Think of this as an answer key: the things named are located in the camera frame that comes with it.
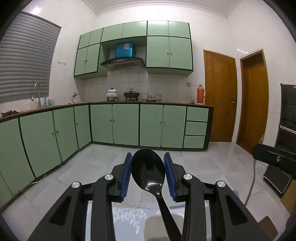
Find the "black wok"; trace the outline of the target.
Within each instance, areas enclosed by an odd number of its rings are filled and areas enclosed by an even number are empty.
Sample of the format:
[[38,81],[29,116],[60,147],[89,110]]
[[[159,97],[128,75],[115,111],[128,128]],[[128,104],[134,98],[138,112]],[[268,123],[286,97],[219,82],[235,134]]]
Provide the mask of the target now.
[[130,89],[129,91],[124,92],[123,94],[125,96],[126,101],[138,101],[138,98],[140,96],[140,93],[134,91],[133,89]]

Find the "glass jar on counter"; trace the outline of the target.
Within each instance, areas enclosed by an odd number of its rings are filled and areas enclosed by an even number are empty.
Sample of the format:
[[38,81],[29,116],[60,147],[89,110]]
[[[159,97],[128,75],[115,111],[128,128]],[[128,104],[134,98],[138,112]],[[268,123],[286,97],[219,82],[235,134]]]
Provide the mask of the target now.
[[193,96],[191,96],[190,104],[195,104],[195,98]]

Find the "wooden door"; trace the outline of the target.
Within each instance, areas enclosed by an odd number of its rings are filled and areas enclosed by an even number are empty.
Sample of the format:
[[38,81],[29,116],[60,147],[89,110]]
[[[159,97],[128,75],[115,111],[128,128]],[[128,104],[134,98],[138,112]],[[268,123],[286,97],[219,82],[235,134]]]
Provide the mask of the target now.
[[237,108],[237,71],[232,57],[204,51],[205,104],[213,107],[210,141],[231,142]]
[[264,138],[268,117],[268,75],[263,50],[240,59],[240,65],[242,102],[236,144],[251,154]]

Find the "green upper kitchen cabinets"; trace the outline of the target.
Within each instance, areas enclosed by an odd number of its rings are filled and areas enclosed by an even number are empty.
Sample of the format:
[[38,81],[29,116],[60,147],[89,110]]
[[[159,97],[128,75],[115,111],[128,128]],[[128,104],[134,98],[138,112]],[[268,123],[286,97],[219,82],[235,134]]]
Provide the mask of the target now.
[[106,77],[100,65],[115,58],[117,44],[132,42],[149,74],[189,76],[193,70],[190,25],[177,21],[136,21],[96,29],[80,36],[74,77]]

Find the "green kitchen cabinets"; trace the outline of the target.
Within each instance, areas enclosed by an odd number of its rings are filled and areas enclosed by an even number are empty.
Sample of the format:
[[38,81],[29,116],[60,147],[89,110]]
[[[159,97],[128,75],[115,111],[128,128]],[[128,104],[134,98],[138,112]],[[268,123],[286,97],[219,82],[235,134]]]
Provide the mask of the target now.
[[115,58],[117,44],[132,42],[149,74],[189,76],[193,70],[190,25],[177,21],[136,21],[96,29],[80,36],[74,77],[106,77],[100,65]]
[[206,150],[211,106],[102,102],[1,114],[1,206],[91,143]]

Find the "grey window blind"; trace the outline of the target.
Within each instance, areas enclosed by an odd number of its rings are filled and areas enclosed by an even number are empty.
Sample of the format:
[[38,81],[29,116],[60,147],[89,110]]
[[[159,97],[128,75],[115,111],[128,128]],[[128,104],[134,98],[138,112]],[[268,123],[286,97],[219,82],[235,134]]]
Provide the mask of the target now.
[[1,102],[49,95],[60,26],[21,12],[1,40]]

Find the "white double utensil holder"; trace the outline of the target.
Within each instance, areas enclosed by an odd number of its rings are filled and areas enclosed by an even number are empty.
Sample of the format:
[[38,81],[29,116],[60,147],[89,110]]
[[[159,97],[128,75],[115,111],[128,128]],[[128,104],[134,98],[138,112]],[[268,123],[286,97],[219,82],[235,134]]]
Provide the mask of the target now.
[[[184,217],[180,214],[172,214],[177,227],[182,233]],[[170,240],[167,234],[160,212],[150,216],[144,223],[144,240]]]

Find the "orange thermos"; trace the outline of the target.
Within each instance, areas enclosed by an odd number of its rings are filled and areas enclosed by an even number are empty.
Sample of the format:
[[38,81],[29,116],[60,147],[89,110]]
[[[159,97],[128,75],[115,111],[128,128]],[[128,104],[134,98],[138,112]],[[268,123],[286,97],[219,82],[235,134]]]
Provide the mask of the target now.
[[197,88],[197,104],[203,105],[205,99],[205,90],[200,84]]

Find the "green lower kitchen cabinets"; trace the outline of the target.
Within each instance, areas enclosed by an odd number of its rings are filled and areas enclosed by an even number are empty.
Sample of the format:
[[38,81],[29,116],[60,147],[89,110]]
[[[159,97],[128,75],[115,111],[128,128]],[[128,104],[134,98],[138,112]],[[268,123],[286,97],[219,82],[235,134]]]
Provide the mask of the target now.
[[1,206],[91,143],[206,150],[211,106],[102,102],[1,114]]

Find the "light blue placemat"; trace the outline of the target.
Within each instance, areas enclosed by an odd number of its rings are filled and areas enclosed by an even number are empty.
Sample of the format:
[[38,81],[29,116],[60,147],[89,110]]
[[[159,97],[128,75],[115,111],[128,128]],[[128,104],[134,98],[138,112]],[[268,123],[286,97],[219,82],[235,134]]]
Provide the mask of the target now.
[[[92,202],[88,201],[85,240],[91,240]],[[212,240],[209,202],[204,202],[206,211],[206,240]],[[185,203],[169,207],[171,214],[185,216]],[[159,208],[136,208],[122,203],[112,203],[113,225],[116,240],[144,240],[144,223],[150,216],[160,212]]]

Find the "brown wooden stool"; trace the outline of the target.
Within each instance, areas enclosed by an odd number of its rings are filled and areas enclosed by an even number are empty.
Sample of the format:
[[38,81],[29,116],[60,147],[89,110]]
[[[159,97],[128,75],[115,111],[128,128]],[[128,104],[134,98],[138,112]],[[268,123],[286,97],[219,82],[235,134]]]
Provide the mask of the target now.
[[258,224],[268,237],[269,241],[273,241],[277,237],[278,231],[268,216],[264,217]]

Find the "black range hood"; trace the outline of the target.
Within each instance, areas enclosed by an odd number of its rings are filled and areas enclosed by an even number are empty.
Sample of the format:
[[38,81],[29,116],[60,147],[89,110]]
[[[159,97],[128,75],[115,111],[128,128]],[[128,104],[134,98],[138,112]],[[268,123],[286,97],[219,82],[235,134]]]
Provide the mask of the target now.
[[144,68],[145,63],[142,58],[138,57],[118,57],[107,60],[101,63],[103,67],[107,68],[110,71],[124,69],[124,68],[134,68],[140,67]]

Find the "black plastic spoon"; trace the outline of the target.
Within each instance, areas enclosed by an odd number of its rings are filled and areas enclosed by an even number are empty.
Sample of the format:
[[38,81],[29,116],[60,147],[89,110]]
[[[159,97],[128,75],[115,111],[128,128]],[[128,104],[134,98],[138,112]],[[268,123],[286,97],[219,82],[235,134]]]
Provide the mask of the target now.
[[131,173],[135,183],[156,198],[169,239],[181,240],[180,230],[162,196],[165,166],[160,156],[150,149],[136,151],[132,157]]

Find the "left wooden door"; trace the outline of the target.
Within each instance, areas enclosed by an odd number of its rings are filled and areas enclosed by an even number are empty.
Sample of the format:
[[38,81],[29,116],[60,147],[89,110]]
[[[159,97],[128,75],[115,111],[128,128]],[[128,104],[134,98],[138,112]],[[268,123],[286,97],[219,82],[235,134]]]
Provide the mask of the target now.
[[237,108],[237,71],[232,57],[204,51],[205,104],[213,107],[210,141],[231,142]]

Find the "right wooden door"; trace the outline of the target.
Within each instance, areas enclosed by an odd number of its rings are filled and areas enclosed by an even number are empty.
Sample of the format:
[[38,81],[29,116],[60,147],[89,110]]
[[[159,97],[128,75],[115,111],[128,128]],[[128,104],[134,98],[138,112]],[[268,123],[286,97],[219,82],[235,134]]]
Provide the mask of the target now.
[[264,138],[268,117],[268,75],[263,50],[240,59],[240,65],[242,102],[236,144],[251,154]]

